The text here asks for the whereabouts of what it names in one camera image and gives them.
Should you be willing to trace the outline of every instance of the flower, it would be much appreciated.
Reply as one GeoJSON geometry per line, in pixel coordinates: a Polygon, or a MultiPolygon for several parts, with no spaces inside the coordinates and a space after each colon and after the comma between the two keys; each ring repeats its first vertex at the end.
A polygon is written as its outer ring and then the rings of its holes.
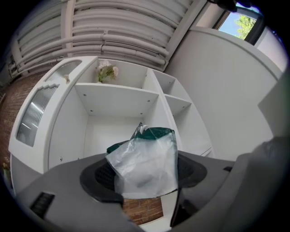
{"type": "Polygon", "coordinates": [[[119,73],[119,69],[115,66],[113,67],[113,71],[114,71],[114,76],[117,77],[119,73]]]}
{"type": "Polygon", "coordinates": [[[109,61],[108,60],[101,61],[100,64],[99,64],[99,67],[98,67],[98,71],[100,71],[103,67],[106,67],[106,66],[111,66],[109,61]]]}

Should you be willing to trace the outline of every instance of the white cabinet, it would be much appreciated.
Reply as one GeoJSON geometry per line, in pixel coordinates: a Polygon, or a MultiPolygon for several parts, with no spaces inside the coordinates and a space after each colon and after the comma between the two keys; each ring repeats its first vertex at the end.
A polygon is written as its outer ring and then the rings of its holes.
{"type": "Polygon", "coordinates": [[[16,118],[9,145],[14,156],[43,173],[106,152],[107,147],[130,139],[140,122],[173,129],[179,150],[213,154],[203,121],[176,78],[110,60],[119,68],[119,76],[99,84],[99,61],[65,59],[44,75],[16,118]]]}

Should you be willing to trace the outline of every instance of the window frame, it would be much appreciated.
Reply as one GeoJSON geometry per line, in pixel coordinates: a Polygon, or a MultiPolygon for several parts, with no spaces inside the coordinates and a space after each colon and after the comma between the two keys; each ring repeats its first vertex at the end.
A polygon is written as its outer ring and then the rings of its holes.
{"type": "Polygon", "coordinates": [[[246,36],[244,41],[247,41],[248,43],[255,45],[256,42],[258,41],[259,37],[262,35],[266,24],[265,24],[265,19],[262,14],[259,14],[253,10],[250,10],[248,8],[243,8],[237,6],[237,11],[236,12],[231,12],[228,10],[225,10],[222,15],[219,17],[215,25],[213,26],[213,29],[219,30],[222,24],[225,22],[227,17],[230,15],[230,13],[238,13],[240,15],[244,15],[250,18],[253,18],[256,20],[254,26],[250,30],[249,34],[246,36]]]}

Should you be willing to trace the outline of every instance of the white plastic bag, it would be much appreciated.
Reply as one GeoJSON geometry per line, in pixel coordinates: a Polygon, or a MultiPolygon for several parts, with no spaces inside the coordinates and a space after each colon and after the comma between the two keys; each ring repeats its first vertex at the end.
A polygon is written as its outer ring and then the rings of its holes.
{"type": "Polygon", "coordinates": [[[124,198],[155,198],[178,187],[176,138],[171,129],[138,132],[106,159],[117,174],[115,192],[124,198]]]}

